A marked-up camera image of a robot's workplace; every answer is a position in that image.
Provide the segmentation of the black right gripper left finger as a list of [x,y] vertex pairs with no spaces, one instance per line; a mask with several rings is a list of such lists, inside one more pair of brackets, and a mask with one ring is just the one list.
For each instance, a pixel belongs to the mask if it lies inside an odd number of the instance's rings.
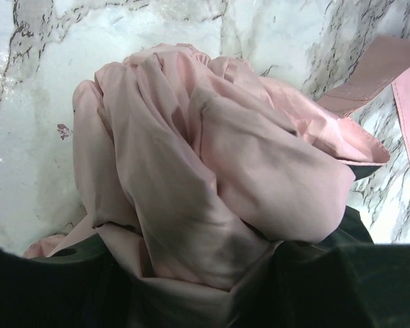
[[49,258],[0,249],[0,327],[145,327],[131,279],[93,235]]

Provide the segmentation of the pink folding umbrella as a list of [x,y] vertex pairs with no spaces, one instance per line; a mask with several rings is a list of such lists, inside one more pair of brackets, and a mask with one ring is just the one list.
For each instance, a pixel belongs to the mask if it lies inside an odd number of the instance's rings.
[[233,327],[286,241],[324,241],[355,180],[389,161],[351,119],[410,69],[377,36],[347,83],[313,101],[248,62],[160,44],[74,91],[74,177],[86,210],[49,258],[98,235],[131,279],[145,327]]

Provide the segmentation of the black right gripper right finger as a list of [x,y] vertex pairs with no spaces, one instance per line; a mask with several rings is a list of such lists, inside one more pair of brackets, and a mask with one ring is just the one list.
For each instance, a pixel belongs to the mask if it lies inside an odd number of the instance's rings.
[[317,244],[286,241],[233,327],[410,327],[410,244],[376,244],[359,212]]

